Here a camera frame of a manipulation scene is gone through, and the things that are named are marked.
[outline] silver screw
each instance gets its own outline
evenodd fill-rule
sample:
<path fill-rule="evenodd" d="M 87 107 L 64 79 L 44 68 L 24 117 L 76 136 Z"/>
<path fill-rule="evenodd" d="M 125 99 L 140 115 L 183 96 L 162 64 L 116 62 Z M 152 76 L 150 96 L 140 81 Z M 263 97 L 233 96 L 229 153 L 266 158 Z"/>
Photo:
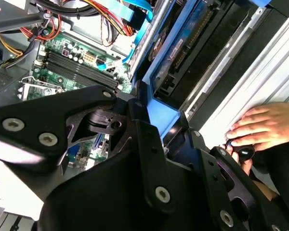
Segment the silver screw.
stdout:
<path fill-rule="evenodd" d="M 162 186 L 158 186 L 155 189 L 155 195 L 163 203 L 168 203 L 170 201 L 170 194 L 168 190 Z"/>
<path fill-rule="evenodd" d="M 20 119 L 8 118 L 2 122 L 2 126 L 8 131 L 20 131 L 24 129 L 25 124 Z"/>
<path fill-rule="evenodd" d="M 43 35 L 49 35 L 49 31 L 47 29 L 43 30 Z"/>
<path fill-rule="evenodd" d="M 200 133 L 199 133 L 199 132 L 194 131 L 194 134 L 195 134 L 196 136 L 200 137 Z"/>
<path fill-rule="evenodd" d="M 279 227 L 277 227 L 276 225 L 272 225 L 271 227 L 273 231 L 280 231 Z"/>
<path fill-rule="evenodd" d="M 228 226 L 228 227 L 233 227 L 234 223 L 233 223 L 233 219 L 230 216 L 229 213 L 227 213 L 226 211 L 222 210 L 220 211 L 220 217 L 222 219 L 222 221 Z"/>
<path fill-rule="evenodd" d="M 103 91 L 103 95 L 110 98 L 111 97 L 111 94 L 107 91 Z"/>
<path fill-rule="evenodd" d="M 52 133 L 45 132 L 40 134 L 39 142 L 45 146 L 51 147 L 58 143 L 58 138 Z"/>
<path fill-rule="evenodd" d="M 227 155 L 224 149 L 220 149 L 222 155 Z"/>

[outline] hand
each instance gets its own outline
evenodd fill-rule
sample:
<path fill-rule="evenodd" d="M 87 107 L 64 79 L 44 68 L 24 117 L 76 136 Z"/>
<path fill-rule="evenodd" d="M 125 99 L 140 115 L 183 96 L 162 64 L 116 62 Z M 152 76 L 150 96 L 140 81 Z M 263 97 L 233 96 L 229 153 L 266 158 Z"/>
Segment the hand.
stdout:
<path fill-rule="evenodd" d="M 226 137 L 242 137 L 231 145 L 253 144 L 256 151 L 289 142 L 289 103 L 272 103 L 247 111 Z"/>
<path fill-rule="evenodd" d="M 232 156 L 232 158 L 234 158 L 234 160 L 239 164 L 239 155 L 237 153 L 233 152 L 233 148 L 231 146 L 228 146 L 226 150 L 229 152 L 229 154 Z M 252 160 L 251 159 L 241 163 L 241 168 L 248 176 L 250 175 L 251 166 L 252 166 Z M 269 187 L 267 187 L 265 184 L 262 184 L 258 181 L 254 181 L 254 180 L 253 180 L 253 182 L 256 184 L 256 186 L 260 189 L 260 191 L 265 195 L 265 197 L 269 201 L 271 201 L 275 197 L 278 197 L 278 194 L 276 192 L 272 191 L 271 189 L 269 189 Z"/>
<path fill-rule="evenodd" d="M 232 156 L 232 158 L 238 163 L 239 163 L 239 155 L 236 152 L 233 152 L 233 148 L 231 146 L 228 146 L 226 148 L 226 150 L 228 151 L 228 153 Z M 243 171 L 249 176 L 250 175 L 250 169 L 252 166 L 252 160 L 249 159 L 247 161 L 244 161 L 243 163 L 241 163 L 241 168 L 243 169 Z"/>

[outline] finger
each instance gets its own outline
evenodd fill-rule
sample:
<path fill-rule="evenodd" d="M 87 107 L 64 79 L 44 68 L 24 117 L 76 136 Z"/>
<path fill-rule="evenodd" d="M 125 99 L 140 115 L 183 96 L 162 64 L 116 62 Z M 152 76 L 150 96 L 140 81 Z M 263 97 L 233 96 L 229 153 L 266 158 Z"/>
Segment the finger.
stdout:
<path fill-rule="evenodd" d="M 272 140 L 269 132 L 258 132 L 244 136 L 231 142 L 232 146 L 238 147 L 243 145 L 265 143 Z"/>
<path fill-rule="evenodd" d="M 239 163 L 239 154 L 238 153 L 232 153 L 232 158 Z"/>
<path fill-rule="evenodd" d="M 250 175 L 251 166 L 252 166 L 252 160 L 251 159 L 246 160 L 241 164 L 241 168 L 248 176 Z"/>
<path fill-rule="evenodd" d="M 232 155 L 233 147 L 231 145 L 228 145 L 226 150 L 227 150 L 227 152 L 229 152 L 230 155 Z"/>
<path fill-rule="evenodd" d="M 254 124 L 247 124 L 232 131 L 229 131 L 227 132 L 226 137 L 228 139 L 233 139 L 236 137 L 246 136 L 252 133 L 263 131 L 269 131 L 269 128 L 264 122 L 259 122 Z"/>
<path fill-rule="evenodd" d="M 263 151 L 265 149 L 271 148 L 277 144 L 273 144 L 272 142 L 263 142 L 263 143 L 257 143 L 253 147 L 255 151 Z"/>
<path fill-rule="evenodd" d="M 237 121 L 232 127 L 230 128 L 231 130 L 234 130 L 236 128 L 239 128 L 243 125 L 247 124 L 254 124 L 254 123 L 259 123 L 268 120 L 270 117 L 267 113 L 261 113 L 257 115 L 250 115 L 248 117 L 242 118 L 241 120 Z"/>
<path fill-rule="evenodd" d="M 248 110 L 248 111 L 242 116 L 242 118 L 245 118 L 245 117 L 248 117 L 248 116 L 251 116 L 251 115 L 266 113 L 266 112 L 268 112 L 268 111 L 269 111 L 269 108 L 267 107 L 267 105 L 254 107 L 254 108 Z"/>

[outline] ram slot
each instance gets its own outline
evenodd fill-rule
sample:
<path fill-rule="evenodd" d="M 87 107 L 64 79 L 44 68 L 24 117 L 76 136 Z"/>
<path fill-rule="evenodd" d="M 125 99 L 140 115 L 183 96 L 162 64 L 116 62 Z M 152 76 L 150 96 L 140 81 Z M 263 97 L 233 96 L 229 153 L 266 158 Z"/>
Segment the ram slot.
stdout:
<path fill-rule="evenodd" d="M 80 76 L 80 75 L 77 75 L 74 73 L 71 73 L 71 72 L 65 70 L 64 68 L 62 68 L 60 66 L 56 66 L 52 63 L 46 64 L 45 68 L 49 71 L 56 73 L 57 75 L 60 75 L 60 76 L 63 76 L 65 78 L 68 78 L 70 80 L 73 80 L 79 84 L 82 84 L 83 86 L 86 86 L 86 87 L 98 85 L 98 83 L 96 83 L 90 79 L 87 79 L 83 76 Z"/>
<path fill-rule="evenodd" d="M 110 87 L 112 89 L 115 89 L 118 85 L 117 81 L 106 76 L 105 74 L 100 73 L 89 67 L 83 66 L 81 64 L 78 64 L 52 51 L 48 53 L 48 56 L 45 61 L 66 68 L 67 70 L 73 73 L 89 78 L 94 82 L 97 82 L 98 84 Z"/>

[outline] black knob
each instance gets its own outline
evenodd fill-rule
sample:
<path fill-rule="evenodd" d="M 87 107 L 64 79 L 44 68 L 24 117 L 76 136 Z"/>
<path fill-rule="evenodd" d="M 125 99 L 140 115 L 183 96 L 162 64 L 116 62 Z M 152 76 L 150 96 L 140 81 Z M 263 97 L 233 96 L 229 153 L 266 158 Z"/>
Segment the black knob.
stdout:
<path fill-rule="evenodd" d="M 226 143 L 226 147 L 231 145 L 231 142 L 234 141 L 235 139 L 230 139 Z M 233 151 L 238 153 L 239 155 L 239 162 L 244 162 L 246 160 L 252 159 L 252 157 L 255 154 L 255 149 L 252 145 L 245 145 L 245 146 L 238 146 L 238 147 L 233 147 Z"/>

